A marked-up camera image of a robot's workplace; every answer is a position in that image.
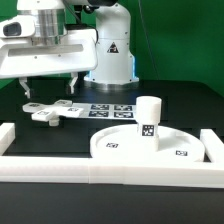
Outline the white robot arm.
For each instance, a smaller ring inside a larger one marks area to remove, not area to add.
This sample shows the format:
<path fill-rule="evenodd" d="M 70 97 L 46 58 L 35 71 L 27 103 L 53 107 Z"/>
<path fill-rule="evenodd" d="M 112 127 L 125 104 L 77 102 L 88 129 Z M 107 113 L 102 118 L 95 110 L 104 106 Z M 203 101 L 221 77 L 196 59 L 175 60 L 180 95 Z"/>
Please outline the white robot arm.
<path fill-rule="evenodd" d="M 0 79 L 80 72 L 102 90 L 137 83 L 131 16 L 118 0 L 17 0 L 0 22 Z"/>

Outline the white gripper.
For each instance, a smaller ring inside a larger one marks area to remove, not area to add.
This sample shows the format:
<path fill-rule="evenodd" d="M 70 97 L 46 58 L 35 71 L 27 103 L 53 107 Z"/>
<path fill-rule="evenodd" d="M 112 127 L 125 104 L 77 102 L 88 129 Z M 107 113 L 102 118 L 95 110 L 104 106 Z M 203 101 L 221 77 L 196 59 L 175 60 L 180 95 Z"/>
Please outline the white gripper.
<path fill-rule="evenodd" d="M 25 96 L 30 99 L 26 77 L 73 72 L 67 84 L 67 93 L 73 94 L 77 72 L 97 66 L 97 31 L 68 30 L 60 43 L 52 46 L 35 46 L 35 31 L 31 16 L 18 15 L 0 22 L 0 79 L 19 78 Z"/>

